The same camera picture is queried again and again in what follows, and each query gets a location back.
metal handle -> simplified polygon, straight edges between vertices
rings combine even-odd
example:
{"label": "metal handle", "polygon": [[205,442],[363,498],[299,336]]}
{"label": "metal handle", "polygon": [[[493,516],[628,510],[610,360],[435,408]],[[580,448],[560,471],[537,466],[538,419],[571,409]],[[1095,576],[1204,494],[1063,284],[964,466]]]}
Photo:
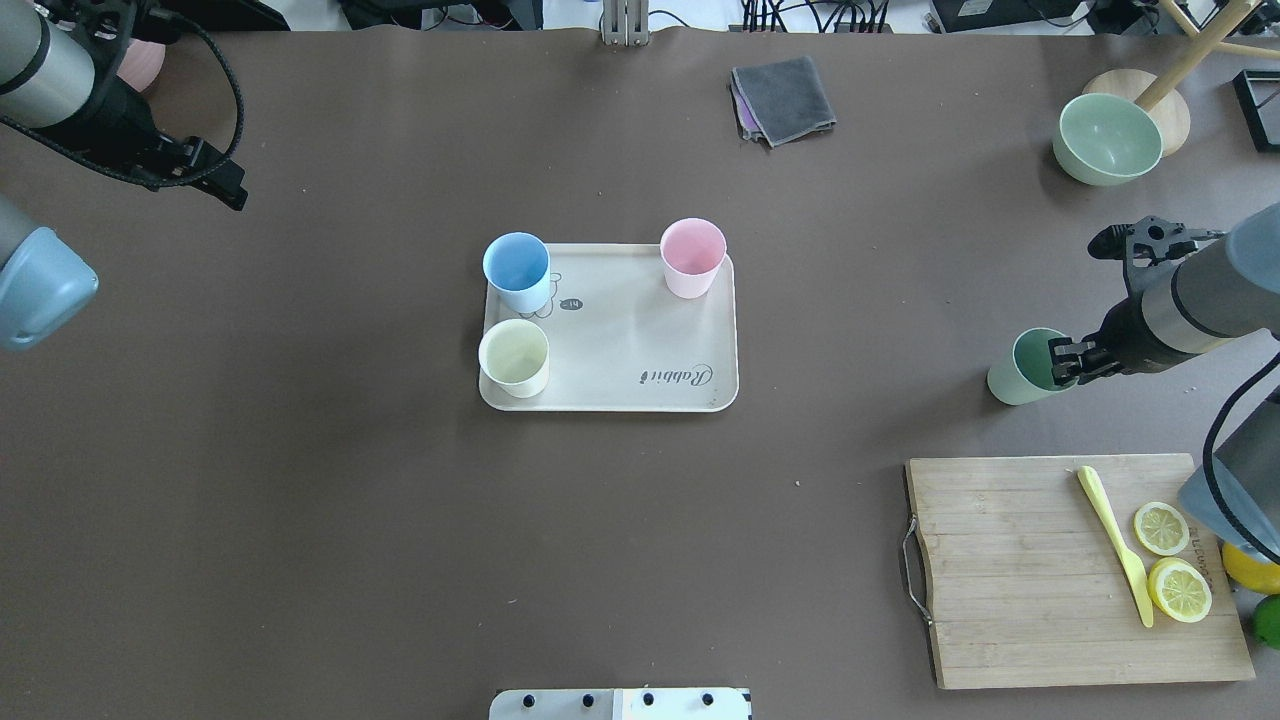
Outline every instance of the metal handle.
{"label": "metal handle", "polygon": [[910,521],[906,525],[906,534],[902,536],[902,577],[906,578],[906,596],[911,598],[911,602],[915,603],[915,609],[920,611],[920,618],[924,619],[924,626],[932,628],[933,615],[928,611],[928,609],[924,607],[924,602],[920,598],[915,597],[915,589],[911,587],[911,561],[906,553],[906,541],[911,539],[911,536],[916,536],[915,543],[918,546],[920,544],[920,537],[916,534],[916,530],[919,528],[920,528],[920,521],[913,512],[910,516]]}

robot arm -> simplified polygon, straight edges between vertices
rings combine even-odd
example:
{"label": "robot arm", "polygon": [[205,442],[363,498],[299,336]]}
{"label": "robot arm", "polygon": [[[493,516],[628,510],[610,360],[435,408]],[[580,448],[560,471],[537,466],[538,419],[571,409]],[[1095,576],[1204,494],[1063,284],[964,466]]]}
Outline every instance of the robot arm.
{"label": "robot arm", "polygon": [[[214,50],[236,95],[227,154],[198,137],[161,133],[146,100],[116,77],[132,37],[173,42],[191,29]],[[155,0],[0,0],[0,123],[108,177],[148,190],[191,184],[232,209],[244,177],[230,154],[243,102],[209,36]],[[0,197],[0,346],[26,350],[97,292],[97,275],[52,229]]]}
{"label": "robot arm", "polygon": [[192,184],[232,209],[244,206],[244,177],[230,152],[200,137],[160,132],[146,100],[115,76],[133,37],[173,42],[179,29],[202,29],[155,0],[0,0],[0,115],[4,124],[102,174],[150,190]]}
{"label": "robot arm", "polygon": [[[1280,340],[1280,204],[1230,233],[1153,217],[1111,225],[1089,254],[1124,261],[1129,297],[1080,342],[1050,342],[1057,384],[1160,373],[1260,329]],[[1272,562],[1280,562],[1280,389],[1211,450],[1231,406],[1277,365],[1280,355],[1231,396],[1201,469],[1179,492],[1183,507],[1215,533]]]}
{"label": "robot arm", "polygon": [[1258,329],[1280,332],[1280,204],[1230,233],[1144,218],[1089,242],[1124,261],[1129,297],[1079,343],[1053,341],[1059,384],[1160,373]]}

pink cup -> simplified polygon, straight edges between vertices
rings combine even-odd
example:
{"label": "pink cup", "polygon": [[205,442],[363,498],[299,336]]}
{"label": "pink cup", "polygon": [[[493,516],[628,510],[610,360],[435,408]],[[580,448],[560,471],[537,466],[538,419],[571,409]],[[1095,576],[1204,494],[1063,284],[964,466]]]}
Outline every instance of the pink cup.
{"label": "pink cup", "polygon": [[701,297],[716,282],[724,261],[724,233],[701,218],[676,220],[662,233],[662,255],[667,287],[677,297]]}

lime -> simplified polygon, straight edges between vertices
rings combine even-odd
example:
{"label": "lime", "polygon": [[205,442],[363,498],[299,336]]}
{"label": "lime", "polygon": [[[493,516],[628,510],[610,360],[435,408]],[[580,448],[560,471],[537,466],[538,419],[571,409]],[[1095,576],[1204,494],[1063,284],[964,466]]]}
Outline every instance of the lime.
{"label": "lime", "polygon": [[1148,502],[1133,516],[1142,547],[1156,555],[1178,555],[1190,542],[1183,514],[1166,502]]}
{"label": "lime", "polygon": [[1253,637],[1262,644],[1280,650],[1280,594],[1263,598],[1253,609]]}

wooden pole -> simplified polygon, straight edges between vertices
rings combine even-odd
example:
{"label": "wooden pole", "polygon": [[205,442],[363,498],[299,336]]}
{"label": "wooden pole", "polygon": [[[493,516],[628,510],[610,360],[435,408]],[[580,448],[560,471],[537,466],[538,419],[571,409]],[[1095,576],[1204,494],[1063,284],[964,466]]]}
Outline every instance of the wooden pole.
{"label": "wooden pole", "polygon": [[[1183,28],[1187,37],[1196,37],[1199,35],[1199,28],[1197,28],[1187,13],[1174,4],[1174,0],[1160,0],[1160,6],[1169,13],[1170,18],[1178,23],[1178,27]],[[1248,55],[1251,58],[1266,58],[1267,60],[1280,60],[1280,50],[1272,50],[1271,47],[1254,47],[1252,45],[1236,45],[1234,42],[1222,42],[1213,49],[1215,53],[1233,53],[1235,55]]]}
{"label": "wooden pole", "polygon": [[1178,87],[1178,83],[1183,82],[1201,60],[1222,44],[1222,38],[1230,35],[1236,26],[1244,22],[1244,18],[1249,17],[1257,9],[1260,1],[1231,0],[1228,3],[1213,20],[1199,35],[1192,38],[1190,47],[1178,58],[1174,65],[1157,77],[1156,82],[1151,83],[1151,87],[1138,96],[1138,100],[1135,100],[1138,106],[1151,111],[1156,106],[1156,102],[1164,100],[1170,90]]}

